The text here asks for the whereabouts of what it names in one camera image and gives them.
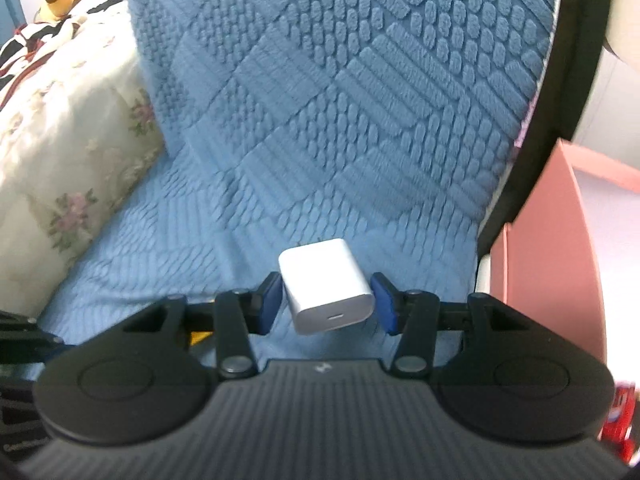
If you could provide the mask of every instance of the black device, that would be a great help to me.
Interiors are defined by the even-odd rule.
[[[20,474],[618,480],[628,472],[596,440],[614,393],[606,366],[491,296],[446,303],[400,292],[379,273],[371,285],[383,326],[401,333],[388,369],[377,360],[271,360],[260,372],[248,334],[271,328],[282,301],[277,273],[255,292],[224,292],[213,303],[165,298],[75,348],[29,336],[46,344],[21,344],[14,362],[56,356],[11,404],[17,420],[15,408],[37,415],[22,423],[46,440],[19,462]],[[188,353],[189,332],[202,330],[215,331],[216,368]],[[441,330],[462,332],[462,345],[433,367]],[[3,413],[11,387],[1,385]],[[0,425],[2,442],[11,426]]]

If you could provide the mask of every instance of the charger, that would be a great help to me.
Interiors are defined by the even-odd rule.
[[[287,249],[278,263],[299,334],[335,330],[373,313],[373,293],[341,238]]]

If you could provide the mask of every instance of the blue curtain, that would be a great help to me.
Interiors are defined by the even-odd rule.
[[[25,23],[20,0],[0,0],[0,44],[14,34],[14,30]]]

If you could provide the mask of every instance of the textured blue cover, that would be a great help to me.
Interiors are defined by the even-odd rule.
[[[129,0],[163,155],[42,317],[78,343],[164,294],[259,284],[295,244],[464,300],[554,0]],[[388,358],[376,319],[267,357]],[[440,359],[455,350],[443,336]]]

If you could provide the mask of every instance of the stuffed animal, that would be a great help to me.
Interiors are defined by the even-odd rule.
[[[38,12],[41,22],[58,22],[71,12],[80,0],[44,0]]]

